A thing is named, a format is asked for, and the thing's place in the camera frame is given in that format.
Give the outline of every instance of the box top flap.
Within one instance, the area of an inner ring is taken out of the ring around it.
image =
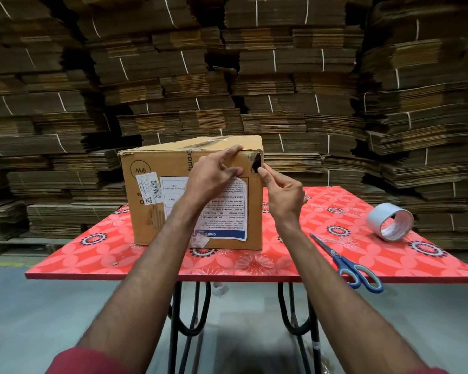
[[[197,137],[178,142],[146,145],[144,147],[122,150],[120,155],[149,151],[186,151],[186,150],[225,150],[236,144],[242,144],[243,150],[263,150],[260,135],[230,135],[225,137]]]

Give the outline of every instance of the blue scissors handle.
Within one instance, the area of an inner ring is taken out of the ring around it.
[[[342,273],[348,274],[350,277],[352,277],[354,282],[347,281],[352,289],[359,288],[362,283],[366,289],[368,289],[371,293],[374,293],[374,294],[379,294],[384,290],[383,283],[381,282],[381,280],[368,267],[361,265],[361,264],[356,264],[355,262],[350,261],[348,258],[343,257],[343,256],[337,259],[343,262],[343,265],[339,265],[337,263],[338,274],[340,276],[342,275]],[[373,280],[373,283],[376,286],[372,286],[367,280],[367,278],[361,272],[366,273]]]

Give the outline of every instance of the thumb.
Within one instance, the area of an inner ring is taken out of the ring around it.
[[[260,177],[262,177],[262,180],[267,185],[268,190],[279,188],[279,186],[277,186],[277,184],[274,181],[274,177],[272,177],[272,175],[268,172],[267,169],[264,169],[262,167],[258,168],[258,174],[260,175]]]
[[[224,173],[232,179],[243,174],[243,168],[239,166],[231,166],[230,168],[224,169]]]

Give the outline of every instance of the scissors blade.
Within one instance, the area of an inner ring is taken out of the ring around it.
[[[337,252],[334,249],[331,249],[329,245],[327,245],[325,242],[323,242],[321,239],[315,236],[312,232],[310,232],[310,237],[314,239],[314,241],[317,244],[323,247],[326,250],[326,252],[328,252],[331,256],[338,256]]]

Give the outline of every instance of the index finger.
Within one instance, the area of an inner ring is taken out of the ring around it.
[[[284,187],[287,184],[297,183],[298,182],[297,180],[295,180],[295,179],[293,179],[293,178],[291,178],[289,176],[283,175],[282,173],[279,173],[277,170],[272,169],[266,163],[263,163],[263,167],[271,174],[271,176],[274,178],[275,182],[279,186]]]
[[[223,151],[212,153],[210,156],[213,158],[217,158],[220,162],[222,162],[227,158],[233,157],[242,149],[243,149],[243,146],[241,144],[236,144],[236,145],[233,145],[232,147],[226,148]]]

